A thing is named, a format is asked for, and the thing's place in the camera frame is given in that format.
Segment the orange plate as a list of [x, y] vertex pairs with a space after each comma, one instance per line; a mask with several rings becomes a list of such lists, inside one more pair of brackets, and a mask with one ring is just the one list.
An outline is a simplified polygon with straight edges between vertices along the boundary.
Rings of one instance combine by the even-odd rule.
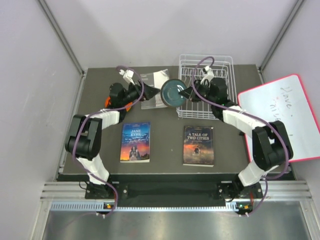
[[[125, 110], [127, 112], [130, 111], [130, 109], [132, 108], [132, 102], [128, 103], [126, 106], [125, 106]], [[111, 107], [111, 98], [108, 97], [106, 100], [105, 100], [105, 103], [104, 103], [104, 108], [107, 109], [107, 108], [110, 108]]]

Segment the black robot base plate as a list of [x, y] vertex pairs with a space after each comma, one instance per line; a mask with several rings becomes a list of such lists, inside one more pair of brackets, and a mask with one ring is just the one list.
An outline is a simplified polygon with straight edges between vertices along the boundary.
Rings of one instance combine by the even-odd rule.
[[214, 198], [221, 198], [222, 194], [228, 194], [229, 198], [244, 198], [252, 195], [255, 198], [261, 197], [262, 193], [258, 191], [259, 184], [245, 187], [238, 191], [232, 183], [201, 183], [201, 182], [131, 182], [117, 183], [113, 185], [118, 197], [121, 199], [133, 198], [137, 196], [155, 196], [155, 195], [201, 195], [207, 194]]

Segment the black plate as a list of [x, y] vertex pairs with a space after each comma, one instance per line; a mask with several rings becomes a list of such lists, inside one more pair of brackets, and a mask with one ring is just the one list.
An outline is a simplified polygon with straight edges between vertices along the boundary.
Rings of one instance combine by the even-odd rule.
[[185, 83], [180, 79], [169, 79], [161, 87], [160, 97], [162, 102], [170, 108], [178, 108], [185, 104], [187, 99], [180, 92], [187, 89]]

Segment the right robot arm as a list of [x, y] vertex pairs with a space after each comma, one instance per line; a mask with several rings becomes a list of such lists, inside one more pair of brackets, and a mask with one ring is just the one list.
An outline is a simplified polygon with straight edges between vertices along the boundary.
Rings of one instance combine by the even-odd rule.
[[193, 85], [179, 90], [178, 94], [192, 102], [204, 101], [210, 104], [212, 114], [220, 121], [229, 124], [249, 136], [252, 140], [252, 161], [236, 175], [232, 181], [234, 194], [245, 198], [252, 186], [282, 164], [288, 164], [294, 152], [282, 121], [267, 122], [245, 112], [229, 99], [225, 80], [214, 77], [212, 80], [195, 80]]

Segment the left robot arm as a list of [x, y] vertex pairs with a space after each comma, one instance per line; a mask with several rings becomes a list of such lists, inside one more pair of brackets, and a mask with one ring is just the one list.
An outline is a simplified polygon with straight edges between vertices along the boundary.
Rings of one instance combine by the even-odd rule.
[[148, 101], [160, 91], [145, 83], [130, 83], [127, 89], [120, 83], [114, 83], [109, 88], [109, 97], [103, 109], [72, 117], [64, 147], [89, 177], [85, 189], [87, 199], [107, 199], [115, 196], [110, 173], [100, 157], [102, 131], [121, 123], [133, 103]]

